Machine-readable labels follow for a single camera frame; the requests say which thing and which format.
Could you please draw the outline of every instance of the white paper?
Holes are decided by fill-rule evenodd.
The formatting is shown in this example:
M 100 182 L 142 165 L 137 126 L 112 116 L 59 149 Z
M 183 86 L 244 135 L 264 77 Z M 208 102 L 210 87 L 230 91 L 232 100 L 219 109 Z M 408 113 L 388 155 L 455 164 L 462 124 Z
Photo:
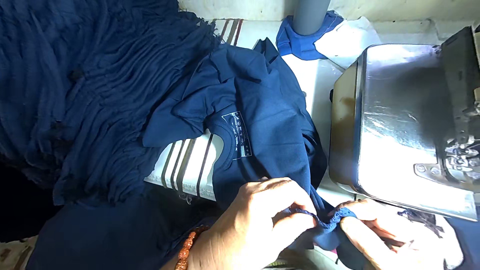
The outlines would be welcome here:
M 337 65 L 347 69 L 362 52 L 374 44 L 381 44 L 377 32 L 365 17 L 343 21 L 334 30 L 315 42 L 317 51 Z

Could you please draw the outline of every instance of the left hand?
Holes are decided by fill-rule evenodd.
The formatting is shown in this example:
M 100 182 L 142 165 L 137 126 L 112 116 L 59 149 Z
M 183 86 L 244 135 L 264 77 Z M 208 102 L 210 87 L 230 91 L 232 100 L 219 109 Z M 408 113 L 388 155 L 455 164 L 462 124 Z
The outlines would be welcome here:
M 243 185 L 230 207 L 193 244 L 188 269 L 260 270 L 274 262 L 302 232 L 316 225 L 312 216 L 302 213 L 274 224 L 272 218 L 292 204 L 316 214 L 306 191 L 289 178 Z

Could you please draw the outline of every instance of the sewing machine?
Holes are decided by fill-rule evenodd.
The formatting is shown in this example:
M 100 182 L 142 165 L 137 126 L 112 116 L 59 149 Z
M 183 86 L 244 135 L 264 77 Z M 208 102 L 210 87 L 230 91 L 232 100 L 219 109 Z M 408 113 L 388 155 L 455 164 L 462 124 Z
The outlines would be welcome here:
M 367 48 L 335 83 L 331 179 L 393 205 L 477 220 L 479 35 L 469 26 L 440 46 Z

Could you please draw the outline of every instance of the printed graphic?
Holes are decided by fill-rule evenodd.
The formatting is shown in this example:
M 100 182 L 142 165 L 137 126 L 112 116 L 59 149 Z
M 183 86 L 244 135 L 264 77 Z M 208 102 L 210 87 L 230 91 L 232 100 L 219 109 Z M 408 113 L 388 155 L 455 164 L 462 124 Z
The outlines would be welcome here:
M 252 148 L 250 147 L 250 140 L 248 139 L 247 129 L 239 111 L 223 115 L 222 118 L 229 124 L 235 135 L 235 151 L 234 160 L 242 157 L 249 157 L 252 155 Z

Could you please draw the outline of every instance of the navy blue t-shirt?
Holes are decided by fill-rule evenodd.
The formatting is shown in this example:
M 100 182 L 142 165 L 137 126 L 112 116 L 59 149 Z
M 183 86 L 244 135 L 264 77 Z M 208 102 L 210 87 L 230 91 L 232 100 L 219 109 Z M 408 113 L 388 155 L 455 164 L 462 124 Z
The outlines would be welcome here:
M 205 57 L 186 90 L 153 113 L 143 143 L 165 147 L 199 137 L 206 128 L 224 141 L 213 173 L 222 208 L 247 182 L 290 177 L 310 195 L 319 219 L 330 223 L 327 214 L 334 208 L 316 192 L 326 170 L 325 154 L 298 81 L 268 39 L 254 50 L 221 45 Z M 310 243 L 313 238 L 331 250 L 340 243 L 337 231 L 321 227 L 306 234 Z

